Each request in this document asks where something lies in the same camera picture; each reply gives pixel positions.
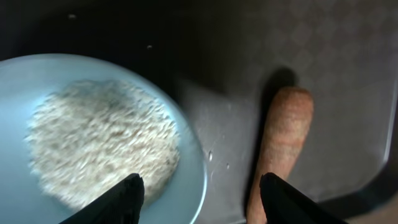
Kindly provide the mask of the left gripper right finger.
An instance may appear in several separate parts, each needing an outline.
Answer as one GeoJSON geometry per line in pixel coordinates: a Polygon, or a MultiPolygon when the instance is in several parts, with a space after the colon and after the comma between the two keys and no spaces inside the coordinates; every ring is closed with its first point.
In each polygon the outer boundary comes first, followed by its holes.
{"type": "Polygon", "coordinates": [[[347,224],[274,173],[264,174],[259,186],[267,224],[347,224]]]}

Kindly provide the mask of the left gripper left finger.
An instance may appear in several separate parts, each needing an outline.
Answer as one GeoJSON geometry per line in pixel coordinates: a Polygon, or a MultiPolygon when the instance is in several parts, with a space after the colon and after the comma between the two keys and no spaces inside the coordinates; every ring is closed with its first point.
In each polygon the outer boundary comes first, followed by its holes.
{"type": "Polygon", "coordinates": [[[138,224],[143,203],[143,179],[130,174],[60,224],[138,224]]]}

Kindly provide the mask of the orange carrot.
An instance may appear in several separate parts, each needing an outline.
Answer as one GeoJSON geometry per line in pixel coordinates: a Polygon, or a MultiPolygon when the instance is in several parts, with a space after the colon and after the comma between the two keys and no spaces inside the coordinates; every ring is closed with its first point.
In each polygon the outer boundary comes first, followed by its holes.
{"type": "Polygon", "coordinates": [[[313,118],[313,97],[306,89],[283,87],[273,98],[267,113],[261,148],[246,209],[246,223],[265,223],[261,177],[272,172],[287,179],[307,137],[313,118]]]}

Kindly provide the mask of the light blue rice bowl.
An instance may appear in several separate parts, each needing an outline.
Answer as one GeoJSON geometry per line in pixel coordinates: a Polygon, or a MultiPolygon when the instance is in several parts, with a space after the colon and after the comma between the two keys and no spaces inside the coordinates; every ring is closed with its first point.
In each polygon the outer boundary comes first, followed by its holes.
{"type": "Polygon", "coordinates": [[[139,223],[193,223],[205,199],[200,142],[138,74],[78,55],[1,62],[1,222],[60,223],[130,174],[139,223]]]}

